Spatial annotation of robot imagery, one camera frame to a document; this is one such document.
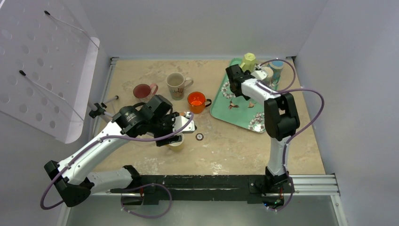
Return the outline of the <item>cream mug with coral print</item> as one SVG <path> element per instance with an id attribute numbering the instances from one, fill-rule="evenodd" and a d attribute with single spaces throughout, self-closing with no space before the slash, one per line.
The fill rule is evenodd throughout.
<path id="1" fill-rule="evenodd" d="M 173 100 L 184 98 L 184 91 L 190 87 L 194 81 L 190 77 L 184 77 L 181 73 L 171 73 L 166 78 L 166 83 Z"/>

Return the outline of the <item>beige dragon print mug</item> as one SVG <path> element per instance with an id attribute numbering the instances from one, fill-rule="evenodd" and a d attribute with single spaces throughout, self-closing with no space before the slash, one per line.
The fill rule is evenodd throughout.
<path id="1" fill-rule="evenodd" d="M 262 67 L 262 71 L 266 74 L 266 77 L 263 79 L 263 82 L 270 87 L 272 84 L 274 71 L 268 66 Z"/>

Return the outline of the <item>pink halloween mug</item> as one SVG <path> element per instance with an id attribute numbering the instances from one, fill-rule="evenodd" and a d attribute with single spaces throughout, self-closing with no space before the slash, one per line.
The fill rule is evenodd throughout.
<path id="1" fill-rule="evenodd" d="M 158 85 L 153 83 L 151 85 L 148 84 L 139 84 L 134 87 L 133 95 L 138 99 L 148 99 L 152 98 L 158 91 Z"/>

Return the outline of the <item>orange mug black handle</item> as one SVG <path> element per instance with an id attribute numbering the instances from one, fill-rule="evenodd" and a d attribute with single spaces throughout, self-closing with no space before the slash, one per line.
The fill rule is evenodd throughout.
<path id="1" fill-rule="evenodd" d="M 212 100 L 206 98 L 201 92 L 195 91 L 188 95 L 187 97 L 188 106 L 190 112 L 194 114 L 199 114 L 204 111 L 204 109 L 212 104 Z"/>

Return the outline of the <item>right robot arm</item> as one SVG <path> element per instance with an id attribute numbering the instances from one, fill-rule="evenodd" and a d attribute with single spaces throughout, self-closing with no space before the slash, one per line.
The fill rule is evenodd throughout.
<path id="1" fill-rule="evenodd" d="M 264 107 L 264 127 L 271 138 L 270 158 L 265 170 L 264 187 L 275 192 L 288 180 L 289 142 L 300 126 L 293 95 L 279 94 L 263 80 L 267 73 L 260 69 L 243 71 L 239 65 L 226 68 L 230 90 L 236 97 L 253 99 Z"/>

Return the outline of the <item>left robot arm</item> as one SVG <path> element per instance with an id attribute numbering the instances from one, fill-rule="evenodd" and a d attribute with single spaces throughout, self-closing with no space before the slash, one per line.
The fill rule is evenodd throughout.
<path id="1" fill-rule="evenodd" d="M 193 117 L 191 112 L 173 111 L 173 105 L 162 95 L 153 96 L 147 103 L 122 107 L 105 128 L 76 153 L 60 162 L 45 164 L 51 184 L 41 197 L 41 208 L 49 210 L 58 206 L 44 204 L 52 186 L 62 198 L 60 203 L 67 207 L 106 190 L 136 192 L 140 188 L 140 174 L 133 166 L 102 173 L 94 173 L 93 169 L 129 141 L 155 142 L 156 146 L 180 142 L 183 133 L 196 129 Z"/>

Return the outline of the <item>yellow mug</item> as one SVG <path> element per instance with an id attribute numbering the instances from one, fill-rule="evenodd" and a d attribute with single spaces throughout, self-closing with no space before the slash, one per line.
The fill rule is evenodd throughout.
<path id="1" fill-rule="evenodd" d="M 179 142 L 175 142 L 175 143 L 171 143 L 168 145 L 168 148 L 174 152 L 179 152 L 184 148 L 184 134 L 180 134 L 180 141 Z"/>

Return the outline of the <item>dark teal mug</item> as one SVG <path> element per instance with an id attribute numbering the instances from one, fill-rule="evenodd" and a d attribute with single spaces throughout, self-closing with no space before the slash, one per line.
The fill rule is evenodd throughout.
<path id="1" fill-rule="evenodd" d="M 134 109 L 143 116 L 145 119 L 150 120 L 154 116 L 154 112 L 151 106 L 147 105 L 145 102 L 136 103 L 133 105 Z"/>

